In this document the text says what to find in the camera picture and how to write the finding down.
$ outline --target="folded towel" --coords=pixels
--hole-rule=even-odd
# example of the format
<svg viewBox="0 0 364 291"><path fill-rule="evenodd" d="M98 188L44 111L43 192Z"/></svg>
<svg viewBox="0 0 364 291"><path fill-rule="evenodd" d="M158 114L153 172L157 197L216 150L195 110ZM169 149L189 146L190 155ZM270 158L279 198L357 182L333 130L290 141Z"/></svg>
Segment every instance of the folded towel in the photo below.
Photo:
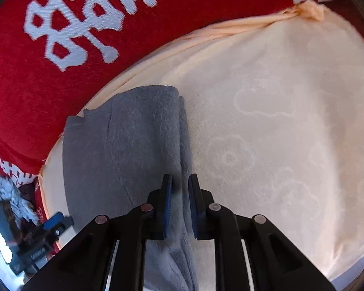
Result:
<svg viewBox="0 0 364 291"><path fill-rule="evenodd" d="M144 86L117 94L84 117L69 117L63 170L74 228L96 215L116 217L146 202L173 177L168 237L148 241L144 286L198 290L188 231L190 149L183 98L171 86Z"/></svg>

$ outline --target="window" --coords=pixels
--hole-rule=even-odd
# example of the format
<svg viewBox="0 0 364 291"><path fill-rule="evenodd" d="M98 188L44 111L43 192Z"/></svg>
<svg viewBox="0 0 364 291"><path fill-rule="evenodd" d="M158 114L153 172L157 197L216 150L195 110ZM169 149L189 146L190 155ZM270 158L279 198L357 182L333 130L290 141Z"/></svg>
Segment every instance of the window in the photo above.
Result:
<svg viewBox="0 0 364 291"><path fill-rule="evenodd" d="M9 264L12 259L12 252L10 248L7 246L4 237L0 234L0 251L4 258L4 261Z"/></svg>

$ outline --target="white cloth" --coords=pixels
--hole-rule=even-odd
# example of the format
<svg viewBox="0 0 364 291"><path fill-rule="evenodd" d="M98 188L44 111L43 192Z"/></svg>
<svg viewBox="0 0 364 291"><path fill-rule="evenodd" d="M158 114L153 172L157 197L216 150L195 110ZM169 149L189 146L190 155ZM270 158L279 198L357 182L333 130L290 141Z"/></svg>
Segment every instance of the white cloth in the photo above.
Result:
<svg viewBox="0 0 364 291"><path fill-rule="evenodd" d="M364 255L364 41L321 7L311 7L321 22L287 13L194 32L85 108L137 86L178 88L201 187L237 214L266 215L334 279ZM41 171L51 213L65 208L64 193L48 198L63 189L61 143ZM213 252L195 246L200 289L214 290Z"/></svg>
<svg viewBox="0 0 364 291"><path fill-rule="evenodd" d="M9 200L11 202L11 208L18 226L20 226L21 218L25 218L35 225L39 224L39 218L33 210L33 205L20 196L19 189L8 177L0 177L0 201L2 200Z"/></svg>

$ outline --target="red blanket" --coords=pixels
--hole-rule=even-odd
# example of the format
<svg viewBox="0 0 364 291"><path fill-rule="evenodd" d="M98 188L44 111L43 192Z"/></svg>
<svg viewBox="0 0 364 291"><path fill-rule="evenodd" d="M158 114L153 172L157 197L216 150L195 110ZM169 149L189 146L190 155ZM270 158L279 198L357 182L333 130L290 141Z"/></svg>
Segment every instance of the red blanket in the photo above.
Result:
<svg viewBox="0 0 364 291"><path fill-rule="evenodd" d="M17 184L31 181L67 116L156 48L214 22L301 1L6 0L0 8L0 173Z"/></svg>

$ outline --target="screw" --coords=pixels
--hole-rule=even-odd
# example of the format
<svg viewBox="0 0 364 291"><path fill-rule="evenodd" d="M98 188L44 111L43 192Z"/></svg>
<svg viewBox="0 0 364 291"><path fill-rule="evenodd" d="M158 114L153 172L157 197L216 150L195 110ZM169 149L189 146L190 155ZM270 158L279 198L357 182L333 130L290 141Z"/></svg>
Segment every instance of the screw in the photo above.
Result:
<svg viewBox="0 0 364 291"><path fill-rule="evenodd" d="M140 207L140 209L143 212L149 212L149 211L152 210L152 205L150 203L145 203L145 204L142 204L142 206Z"/></svg>
<svg viewBox="0 0 364 291"><path fill-rule="evenodd" d="M221 209L221 205L219 203L211 203L209 205L209 209L212 211L219 211Z"/></svg>
<svg viewBox="0 0 364 291"><path fill-rule="evenodd" d="M259 224L264 224L267 221L264 215L255 215L253 219Z"/></svg>
<svg viewBox="0 0 364 291"><path fill-rule="evenodd" d="M108 219L105 215L98 215L95 221L97 224L104 224L107 220Z"/></svg>

